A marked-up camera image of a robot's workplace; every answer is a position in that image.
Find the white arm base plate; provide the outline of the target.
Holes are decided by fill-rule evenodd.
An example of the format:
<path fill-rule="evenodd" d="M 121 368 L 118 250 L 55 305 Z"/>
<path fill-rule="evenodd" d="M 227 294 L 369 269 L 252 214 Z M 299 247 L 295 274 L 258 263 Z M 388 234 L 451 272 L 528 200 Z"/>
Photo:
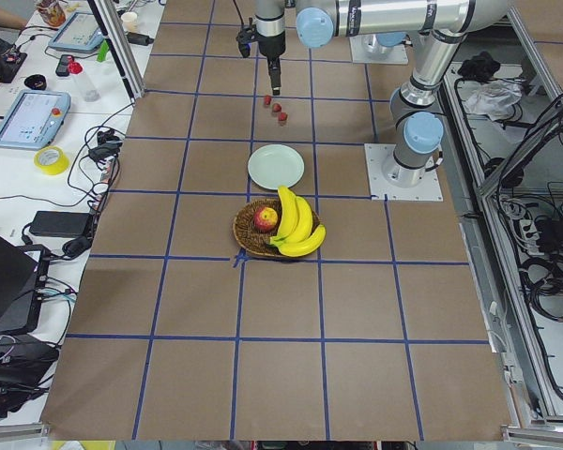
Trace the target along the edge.
<path fill-rule="evenodd" d="M 432 155 L 419 169 L 406 169 L 394 158 L 394 144 L 366 143 L 365 161 L 370 197 L 378 201 L 442 202 Z"/>
<path fill-rule="evenodd" d="M 404 45 L 405 32 L 378 33 L 350 38 L 354 63 L 402 65 L 408 64 Z"/>

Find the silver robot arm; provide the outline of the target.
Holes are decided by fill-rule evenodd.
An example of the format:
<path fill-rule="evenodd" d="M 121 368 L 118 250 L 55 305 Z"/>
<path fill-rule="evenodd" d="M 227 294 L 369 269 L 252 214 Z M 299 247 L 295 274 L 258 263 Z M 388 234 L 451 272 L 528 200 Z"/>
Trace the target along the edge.
<path fill-rule="evenodd" d="M 488 27 L 509 1 L 299 1 L 297 34 L 309 47 L 313 137 L 320 170 L 330 153 L 363 141 L 395 147 L 375 165 L 412 188 L 444 134 L 437 90 L 467 34 Z"/>
<path fill-rule="evenodd" d="M 267 60 L 273 96 L 282 88 L 281 56 L 285 53 L 285 3 L 279 0 L 256 0 L 255 23 L 258 48 Z"/>

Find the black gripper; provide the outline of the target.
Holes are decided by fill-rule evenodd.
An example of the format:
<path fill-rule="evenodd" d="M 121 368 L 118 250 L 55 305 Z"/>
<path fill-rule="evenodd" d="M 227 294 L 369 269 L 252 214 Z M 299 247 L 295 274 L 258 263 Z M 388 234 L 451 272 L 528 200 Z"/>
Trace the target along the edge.
<path fill-rule="evenodd" d="M 279 96 L 281 94 L 282 87 L 280 58 L 286 50 L 285 35 L 277 35 L 273 37 L 258 35 L 257 41 L 259 52 L 266 58 L 268 68 L 276 70 L 269 71 L 269 79 L 272 95 Z"/>

